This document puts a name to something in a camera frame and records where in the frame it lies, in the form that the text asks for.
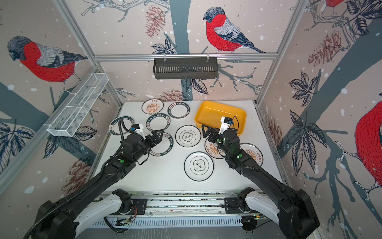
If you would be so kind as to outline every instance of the round plate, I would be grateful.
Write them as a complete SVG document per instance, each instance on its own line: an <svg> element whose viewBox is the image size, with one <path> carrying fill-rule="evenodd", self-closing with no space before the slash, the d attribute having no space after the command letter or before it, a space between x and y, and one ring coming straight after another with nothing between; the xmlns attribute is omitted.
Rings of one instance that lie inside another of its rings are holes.
<svg viewBox="0 0 382 239"><path fill-rule="evenodd" d="M249 154L256 163L261 166L263 163L263 155L261 151L258 149L258 147L250 144L250 143L241 143L240 147Z"/></svg>
<svg viewBox="0 0 382 239"><path fill-rule="evenodd" d="M163 101L160 99L149 99L142 105L142 111L145 114L156 114L163 109Z"/></svg>
<svg viewBox="0 0 382 239"><path fill-rule="evenodd" d="M187 112L186 112L183 116L174 116L174 115L171 113L172 108L174 108L174 107L177 106L177 105L186 107ZM188 106L188 104L186 104L186 103L184 103L184 102L175 102L175 103L172 103L172 104L168 107L168 109L167 109L167 113L168 113L169 116L171 116L171 117L173 117L173 118L175 118L175 119L181 119L181 118L186 117L186 116L190 113L190 107Z"/></svg>
<svg viewBox="0 0 382 239"><path fill-rule="evenodd" d="M221 157L221 155L225 155L225 153L223 152L223 150L217 149L217 145L215 143L211 143L210 141L208 141L208 138L206 139L206 141L204 142L204 149L206 150L207 154L213 158L217 158L217 159L222 159L224 157Z"/></svg>
<svg viewBox="0 0 382 239"><path fill-rule="evenodd" d="M168 138L168 140L170 141L170 145L169 145L168 149L166 151L164 151L163 153L156 153L156 152L150 150L149 153L152 156L163 156L165 154L168 154L170 152L170 150L172 149L172 146L174 146L174 140L171 137L171 135L169 135L168 133L163 133L163 137Z"/></svg>
<svg viewBox="0 0 382 239"><path fill-rule="evenodd" d="M120 117L116 118L115 120L113 120L110 123L110 125L109 125L109 132L110 132L110 134L112 134L112 135L121 135L121 133L119 132L119 127L118 127L118 121L119 120L123 120L124 123L126 121L130 121L131 125L134 124L134 119L131 118L130 116L120 116ZM126 123L125 123L126 128L131 128L131 125L126 125ZM123 132L123 134L127 133L127 131L125 131L123 128L122 128L122 132Z"/></svg>
<svg viewBox="0 0 382 239"><path fill-rule="evenodd" d="M167 121L167 124L166 124L166 127L163 128L163 130L167 129L170 125L170 117L166 114L163 114L163 113L157 113L157 114L154 114L152 116L150 116L147 121L146 121L146 128L150 131L153 131L153 129L150 127L150 122L155 119L156 117L163 117L166 119Z"/></svg>
<svg viewBox="0 0 382 239"><path fill-rule="evenodd" d="M199 129L192 125L180 127L175 134L176 142L183 147L197 145L201 137Z"/></svg>
<svg viewBox="0 0 382 239"><path fill-rule="evenodd" d="M208 179L214 171L214 163L210 156L203 152L190 154L185 160L186 175L194 181Z"/></svg>

